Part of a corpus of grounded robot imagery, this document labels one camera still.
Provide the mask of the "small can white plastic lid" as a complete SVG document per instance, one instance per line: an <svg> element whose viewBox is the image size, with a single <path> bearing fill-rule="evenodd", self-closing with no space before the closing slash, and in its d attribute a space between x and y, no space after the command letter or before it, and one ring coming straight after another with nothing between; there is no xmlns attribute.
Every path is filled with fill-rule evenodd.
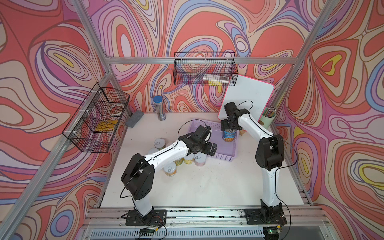
<svg viewBox="0 0 384 240"><path fill-rule="evenodd" d="M152 148L152 149L150 149L150 150L148 151L148 154L153 154L153 153L156 153L156 152L158 152L158 151L159 151L158 148Z"/></svg>

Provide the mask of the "small can frosted lid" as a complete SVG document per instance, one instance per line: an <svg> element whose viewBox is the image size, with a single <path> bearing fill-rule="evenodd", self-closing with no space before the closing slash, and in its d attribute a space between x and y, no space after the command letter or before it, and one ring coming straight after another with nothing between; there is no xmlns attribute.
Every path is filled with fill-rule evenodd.
<svg viewBox="0 0 384 240"><path fill-rule="evenodd" d="M184 162L184 158L180 158L180 159L174 161L176 166L180 166L183 162Z"/></svg>

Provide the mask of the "blue Progresso soup can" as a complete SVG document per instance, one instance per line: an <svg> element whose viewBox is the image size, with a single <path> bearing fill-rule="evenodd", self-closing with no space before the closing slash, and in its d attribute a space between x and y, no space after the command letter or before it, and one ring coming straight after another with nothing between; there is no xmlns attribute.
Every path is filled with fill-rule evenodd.
<svg viewBox="0 0 384 240"><path fill-rule="evenodd" d="M235 140L237 131L223 130L222 138L225 142L232 142Z"/></svg>

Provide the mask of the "purple plastic basket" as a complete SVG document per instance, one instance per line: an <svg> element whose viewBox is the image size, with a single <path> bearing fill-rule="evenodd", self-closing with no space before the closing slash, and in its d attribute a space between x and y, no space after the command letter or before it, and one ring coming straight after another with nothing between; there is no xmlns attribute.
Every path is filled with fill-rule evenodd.
<svg viewBox="0 0 384 240"><path fill-rule="evenodd" d="M238 132L235 132L234 140L231 142L226 142L223 140L223 131L221 130L220 122L213 122L209 120L192 120L189 125L188 133L195 132L195 130L200 125L205 125L211 127L212 136L209 142L217 144L217 150L214 156L207 155L207 157L215 158L227 162L232 162L237 155L237 138L239 136Z"/></svg>

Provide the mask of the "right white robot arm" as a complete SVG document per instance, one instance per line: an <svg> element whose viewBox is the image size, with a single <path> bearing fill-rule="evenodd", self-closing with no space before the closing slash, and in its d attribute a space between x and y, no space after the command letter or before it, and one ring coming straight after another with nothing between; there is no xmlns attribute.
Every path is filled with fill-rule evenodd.
<svg viewBox="0 0 384 240"><path fill-rule="evenodd" d="M287 224L283 203L278 197L279 169L284 161L284 141L280 135L274 135L251 116L247 109L239 109L234 102L224 105L227 118L221 120L221 128L226 131L245 130L258 146L255 160L262 169L263 195L261 198L260 218L266 224L283 226Z"/></svg>

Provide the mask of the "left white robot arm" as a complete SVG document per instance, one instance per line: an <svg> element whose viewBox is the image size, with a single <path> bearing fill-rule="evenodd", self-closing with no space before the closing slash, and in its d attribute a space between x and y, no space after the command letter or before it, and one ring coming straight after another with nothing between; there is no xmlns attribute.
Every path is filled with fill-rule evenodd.
<svg viewBox="0 0 384 240"><path fill-rule="evenodd" d="M129 197L134 204L134 210L124 215L127 226L137 225L139 222L147 225L155 220L162 224L165 222L161 214L166 214L167 211L155 211L149 198L156 171L190 154L214 156L217 144L210 142L211 135L210 126L200 125L194 132L178 136L173 144L162 150L145 156L132 156L121 177L123 190L130 193Z"/></svg>

